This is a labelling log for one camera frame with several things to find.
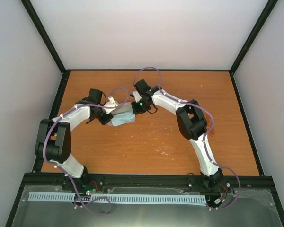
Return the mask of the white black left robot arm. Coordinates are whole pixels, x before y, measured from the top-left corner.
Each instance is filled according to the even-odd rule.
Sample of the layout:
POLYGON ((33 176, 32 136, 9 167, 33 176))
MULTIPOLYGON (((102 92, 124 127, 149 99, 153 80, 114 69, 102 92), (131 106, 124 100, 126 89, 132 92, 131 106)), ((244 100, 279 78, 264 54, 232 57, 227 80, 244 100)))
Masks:
POLYGON ((118 102, 109 96, 108 102, 101 104, 102 96, 102 91, 91 89, 88 97, 77 101, 70 110, 39 124, 35 154, 72 177, 73 186, 81 191, 88 187, 89 178, 84 175, 86 167, 71 154, 71 131, 84 121, 98 119, 105 125, 112 120, 118 102))

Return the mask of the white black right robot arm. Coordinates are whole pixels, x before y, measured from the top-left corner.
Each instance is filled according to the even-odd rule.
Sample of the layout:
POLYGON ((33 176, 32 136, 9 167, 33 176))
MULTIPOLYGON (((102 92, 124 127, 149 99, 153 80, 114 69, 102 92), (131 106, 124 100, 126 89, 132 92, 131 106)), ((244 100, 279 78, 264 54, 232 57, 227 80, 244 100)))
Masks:
POLYGON ((150 87, 145 80, 133 86, 132 109, 135 115, 143 114, 154 108, 162 107, 176 116, 181 135, 189 140, 197 155, 204 188, 214 190, 223 179, 223 173, 214 159, 208 141, 207 120, 204 110, 195 100, 186 101, 176 98, 159 86, 150 87))

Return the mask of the light blue cleaning cloth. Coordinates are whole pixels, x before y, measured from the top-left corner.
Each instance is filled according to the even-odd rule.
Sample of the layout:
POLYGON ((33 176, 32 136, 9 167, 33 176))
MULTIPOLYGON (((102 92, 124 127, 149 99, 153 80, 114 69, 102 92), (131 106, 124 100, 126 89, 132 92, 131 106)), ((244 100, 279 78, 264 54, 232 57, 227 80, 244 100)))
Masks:
POLYGON ((109 121, 108 125, 114 127, 134 122, 136 119, 131 105, 123 105, 121 108, 112 111, 111 114, 113 118, 109 121))

